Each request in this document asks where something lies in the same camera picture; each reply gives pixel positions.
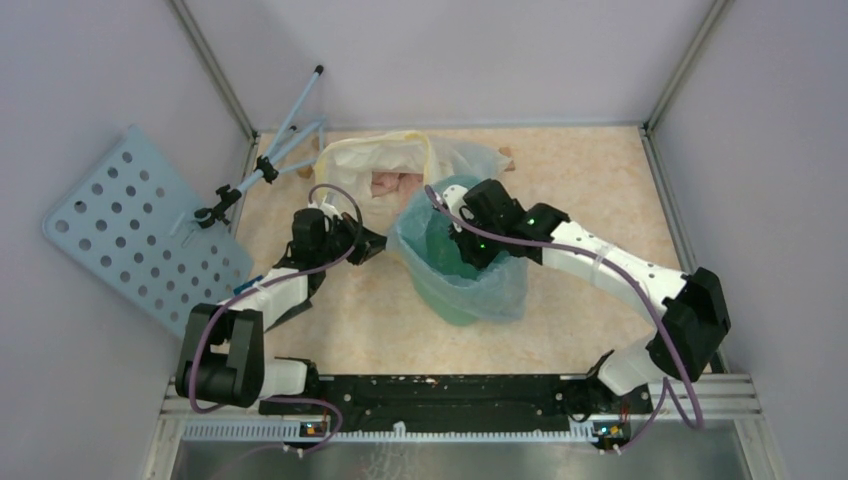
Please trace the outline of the wooden block near bin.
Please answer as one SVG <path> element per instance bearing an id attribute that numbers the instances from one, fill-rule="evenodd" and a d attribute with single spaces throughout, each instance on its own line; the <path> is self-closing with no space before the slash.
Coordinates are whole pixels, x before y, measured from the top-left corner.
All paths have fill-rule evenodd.
<path id="1" fill-rule="evenodd" d="M 515 171 L 515 170 L 516 170 L 516 165 L 515 165 L 515 161 L 514 161 L 514 156 L 513 156 L 512 149 L 511 149 L 510 147 L 508 147 L 508 146 L 500 147 L 500 148 L 499 148 L 499 153 L 500 153 L 503 157 L 505 157 L 505 158 L 507 158 L 507 159 L 509 160 L 509 162 L 506 164 L 506 166 L 505 166 L 505 168 L 504 168 L 504 171 L 505 171 L 505 172 L 512 172 L 512 171 Z"/>

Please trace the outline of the light blue tripod stand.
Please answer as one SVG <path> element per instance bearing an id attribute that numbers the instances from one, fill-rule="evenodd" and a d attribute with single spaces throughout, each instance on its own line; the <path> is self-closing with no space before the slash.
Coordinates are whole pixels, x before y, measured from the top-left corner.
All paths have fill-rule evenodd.
<path id="1" fill-rule="evenodd" d="M 322 64 L 314 68 L 306 86 L 288 112 L 282 125 L 276 131 L 268 148 L 262 155 L 258 155 L 252 163 L 248 164 L 248 166 L 253 167 L 253 170 L 236 186 L 226 184 L 217 188 L 215 194 L 218 197 L 218 202 L 214 206 L 202 207 L 194 212 L 193 220 L 200 229 L 209 229 L 218 223 L 229 225 L 228 211 L 260 180 L 267 184 L 273 184 L 283 174 L 311 167 L 316 162 L 315 159 L 305 160 L 280 168 L 283 160 L 310 136 L 314 135 L 317 139 L 319 150 L 326 145 L 326 119 L 324 117 L 316 118 L 303 127 L 293 124 L 294 118 L 300 113 L 309 94 L 324 72 L 325 67 Z"/>

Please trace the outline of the small wooden block near tripod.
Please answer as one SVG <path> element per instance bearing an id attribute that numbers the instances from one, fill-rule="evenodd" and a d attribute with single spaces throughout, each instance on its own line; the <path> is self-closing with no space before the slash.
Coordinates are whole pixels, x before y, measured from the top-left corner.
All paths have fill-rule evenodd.
<path id="1" fill-rule="evenodd" d="M 304 167 L 301 167 L 301 168 L 296 170 L 296 173 L 300 178 L 303 178 L 303 179 L 311 178 L 313 176 L 313 166 L 312 165 L 306 165 Z"/>

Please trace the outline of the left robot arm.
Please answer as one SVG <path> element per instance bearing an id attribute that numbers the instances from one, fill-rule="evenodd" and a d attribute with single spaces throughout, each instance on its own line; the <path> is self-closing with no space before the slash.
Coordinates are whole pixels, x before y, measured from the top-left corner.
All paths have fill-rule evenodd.
<path id="1" fill-rule="evenodd" d="M 233 297 L 199 303 L 190 311 L 175 377 L 178 396 L 199 411 L 217 405 L 247 408 L 282 396 L 297 413 L 319 404 L 320 386 L 309 379 L 306 360 L 273 357 L 267 331 L 311 308 L 329 268 L 360 265 L 381 253 L 387 238 L 332 207 L 295 212 L 292 238 L 267 274 Z"/>

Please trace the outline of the pink bag inside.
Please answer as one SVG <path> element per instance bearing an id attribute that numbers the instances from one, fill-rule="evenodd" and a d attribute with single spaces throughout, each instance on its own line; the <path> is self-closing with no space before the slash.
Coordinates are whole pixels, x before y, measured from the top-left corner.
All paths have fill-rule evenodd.
<path id="1" fill-rule="evenodd" d="M 398 195 L 409 198 L 423 184 L 423 175 L 404 172 L 373 172 L 370 191 L 373 197 Z"/>

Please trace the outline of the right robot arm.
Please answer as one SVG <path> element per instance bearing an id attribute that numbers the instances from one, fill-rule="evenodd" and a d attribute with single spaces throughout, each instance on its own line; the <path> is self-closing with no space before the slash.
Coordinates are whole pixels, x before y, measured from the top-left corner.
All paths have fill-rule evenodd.
<path id="1" fill-rule="evenodd" d="M 612 412 L 634 389 L 665 377 L 696 382 L 731 328 L 720 279 L 698 267 L 657 265 L 590 233 L 549 204 L 525 209 L 503 184 L 452 184 L 428 196 L 452 222 L 463 262 L 478 270 L 500 258 L 525 258 L 588 281 L 630 306 L 654 333 L 603 355 L 586 385 L 589 404 Z"/>

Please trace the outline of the light blue perforated board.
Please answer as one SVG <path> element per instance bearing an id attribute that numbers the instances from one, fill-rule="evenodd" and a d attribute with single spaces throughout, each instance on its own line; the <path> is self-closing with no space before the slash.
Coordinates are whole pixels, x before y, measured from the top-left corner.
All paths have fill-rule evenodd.
<path id="1" fill-rule="evenodd" d="M 233 293 L 254 261 L 137 126 L 46 215 L 55 246 L 180 338 L 191 309 Z"/>

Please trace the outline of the blue clamp block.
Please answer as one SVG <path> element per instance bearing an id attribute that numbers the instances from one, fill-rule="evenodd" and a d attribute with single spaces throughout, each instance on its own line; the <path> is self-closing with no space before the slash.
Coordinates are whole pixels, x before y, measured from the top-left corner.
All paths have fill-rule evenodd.
<path id="1" fill-rule="evenodd" d="M 245 283 L 239 285 L 238 287 L 233 289 L 233 296 L 239 296 L 246 290 L 252 288 L 256 283 L 260 282 L 263 279 L 262 275 L 257 275 L 256 277 L 247 280 Z"/>

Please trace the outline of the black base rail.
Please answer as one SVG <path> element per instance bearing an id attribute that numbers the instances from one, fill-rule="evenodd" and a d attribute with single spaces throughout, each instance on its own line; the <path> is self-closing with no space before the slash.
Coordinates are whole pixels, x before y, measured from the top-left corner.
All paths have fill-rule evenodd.
<path id="1" fill-rule="evenodd" d="M 266 416 L 342 414 L 344 433 L 386 432 L 401 422 L 412 433 L 564 432 L 607 416 L 648 414 L 647 387 L 617 396 L 583 375 L 335 375 L 307 384 L 314 404 L 262 400 Z"/>

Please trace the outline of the translucent white yellow trash bag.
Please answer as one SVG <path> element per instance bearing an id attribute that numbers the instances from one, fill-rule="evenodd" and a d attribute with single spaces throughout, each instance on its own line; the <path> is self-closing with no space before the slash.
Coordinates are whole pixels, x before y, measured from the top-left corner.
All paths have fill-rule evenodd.
<path id="1" fill-rule="evenodd" d="M 433 185 L 453 175 L 496 178 L 505 172 L 508 162 L 499 149 L 406 130 L 331 143 L 319 155 L 313 171 L 317 183 L 331 184 L 350 194 L 362 212 L 365 227 L 385 235 L 413 194 L 409 198 L 396 194 L 373 197 L 373 172 L 422 174 L 423 184 L 417 193 L 425 184 Z"/>

